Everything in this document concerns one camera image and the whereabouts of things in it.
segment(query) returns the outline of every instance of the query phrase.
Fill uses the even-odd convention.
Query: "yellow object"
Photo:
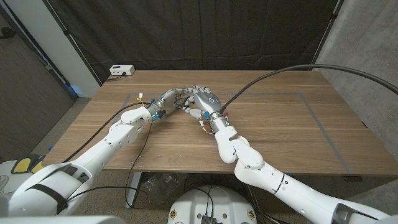
[[[13,168],[11,171],[12,174],[18,174],[22,172],[27,172],[29,165],[30,165],[31,159],[30,158],[25,158],[21,159],[16,166]]]
[[[43,169],[42,166],[42,161],[40,161],[38,164],[36,164],[36,166],[33,167],[33,169],[31,170],[32,173],[37,173],[39,170]]]

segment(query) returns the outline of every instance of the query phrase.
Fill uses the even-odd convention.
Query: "gray wall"
[[[346,0],[317,63],[355,68],[398,86],[398,1]],[[320,71],[398,161],[398,96],[362,77]],[[393,180],[349,199],[398,214],[397,196]]]
[[[6,0],[80,97],[93,97],[100,86],[42,0]]]

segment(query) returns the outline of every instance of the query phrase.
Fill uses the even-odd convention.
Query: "power strip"
[[[135,69],[132,65],[112,65],[109,71],[111,75],[122,75],[123,72],[126,72],[126,75],[132,75]]]

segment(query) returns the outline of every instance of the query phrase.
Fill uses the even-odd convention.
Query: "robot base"
[[[199,189],[209,192],[211,186],[202,186]],[[174,202],[170,209],[168,224],[176,223],[202,223],[202,219],[211,217],[212,222],[206,223],[257,223],[256,215],[251,204],[240,194],[226,187],[213,186],[209,195],[213,199],[214,208],[211,200],[206,193],[192,189],[183,194]]]

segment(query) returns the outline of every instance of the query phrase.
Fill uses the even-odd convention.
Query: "floor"
[[[69,125],[82,111],[89,102],[88,98],[79,98],[76,103],[67,111],[62,119],[52,128],[45,138],[37,145],[32,153],[46,154],[48,148],[53,146]],[[102,171],[93,187],[104,185],[126,185],[128,171]],[[151,177],[150,173],[145,173],[141,180],[141,189],[145,190],[145,181]],[[212,174],[191,174],[216,185],[224,185],[239,192],[250,200],[247,187],[242,187],[234,175],[214,175]],[[361,182],[347,182],[342,177],[332,176],[294,176],[296,179],[313,187],[314,189],[339,198],[352,200],[355,202],[370,205],[390,214],[398,214],[398,204],[386,203],[395,200],[395,182],[390,177],[363,177]],[[189,188],[195,179],[191,178],[185,184]],[[287,223],[308,223],[307,220],[286,206],[283,202],[275,198],[270,193],[253,187],[257,195],[260,208],[263,212]],[[159,205],[154,198],[150,198],[148,207],[136,210],[127,209],[124,206],[124,192],[122,189],[101,189],[89,192],[86,200],[80,205],[75,215],[116,215],[121,217],[126,223],[167,223],[169,209],[176,199],[183,194],[183,184],[172,188],[173,192],[168,199]],[[148,199],[145,194],[139,193],[135,201],[135,207],[145,206]]]

